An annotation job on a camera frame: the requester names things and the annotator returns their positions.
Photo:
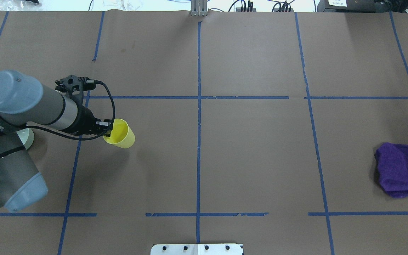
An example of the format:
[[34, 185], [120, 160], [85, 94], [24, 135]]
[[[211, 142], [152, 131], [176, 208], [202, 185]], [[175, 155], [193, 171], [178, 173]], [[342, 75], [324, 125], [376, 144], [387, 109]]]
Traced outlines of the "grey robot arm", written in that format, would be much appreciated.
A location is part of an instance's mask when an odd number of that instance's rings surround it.
[[115, 115], [100, 120], [84, 106], [84, 92], [107, 85], [70, 75], [55, 81], [55, 89], [15, 70], [0, 71], [0, 208], [18, 213], [42, 200], [47, 184], [18, 136], [38, 129], [76, 141], [109, 136]]

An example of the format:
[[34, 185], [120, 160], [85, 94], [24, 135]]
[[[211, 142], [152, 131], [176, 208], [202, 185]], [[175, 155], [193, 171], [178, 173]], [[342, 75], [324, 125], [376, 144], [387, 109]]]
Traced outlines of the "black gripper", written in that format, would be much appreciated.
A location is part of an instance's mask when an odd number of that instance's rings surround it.
[[103, 120], [96, 118], [92, 111], [85, 106], [78, 107], [78, 114], [70, 126], [70, 134], [79, 135], [100, 135], [110, 137], [113, 129], [113, 120]]

